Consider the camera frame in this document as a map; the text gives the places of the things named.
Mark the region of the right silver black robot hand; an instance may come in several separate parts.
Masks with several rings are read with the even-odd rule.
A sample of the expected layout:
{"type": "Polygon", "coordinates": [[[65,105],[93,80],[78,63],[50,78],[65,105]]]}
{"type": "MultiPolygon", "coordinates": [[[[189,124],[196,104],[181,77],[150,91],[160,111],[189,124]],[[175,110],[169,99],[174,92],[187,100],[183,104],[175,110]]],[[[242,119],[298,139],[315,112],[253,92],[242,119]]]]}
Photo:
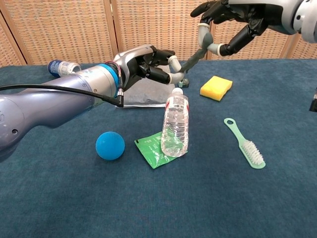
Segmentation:
{"type": "Polygon", "coordinates": [[[247,24],[229,43],[219,43],[211,50],[225,57],[238,53],[267,28],[285,35],[296,34],[293,23],[301,3],[301,0],[210,0],[198,5],[190,16],[200,15],[200,22],[207,26],[232,20],[247,24]]]}

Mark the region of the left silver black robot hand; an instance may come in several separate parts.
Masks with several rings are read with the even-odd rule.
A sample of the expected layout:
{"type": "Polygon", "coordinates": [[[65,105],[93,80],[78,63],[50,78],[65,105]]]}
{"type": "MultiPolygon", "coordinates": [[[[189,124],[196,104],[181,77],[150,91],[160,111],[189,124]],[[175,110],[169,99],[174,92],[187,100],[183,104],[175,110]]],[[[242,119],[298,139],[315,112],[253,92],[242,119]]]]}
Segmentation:
{"type": "Polygon", "coordinates": [[[184,78],[175,52],[158,50],[152,44],[118,53],[113,61],[121,68],[125,91],[143,78],[162,84],[176,84],[184,78]]]}

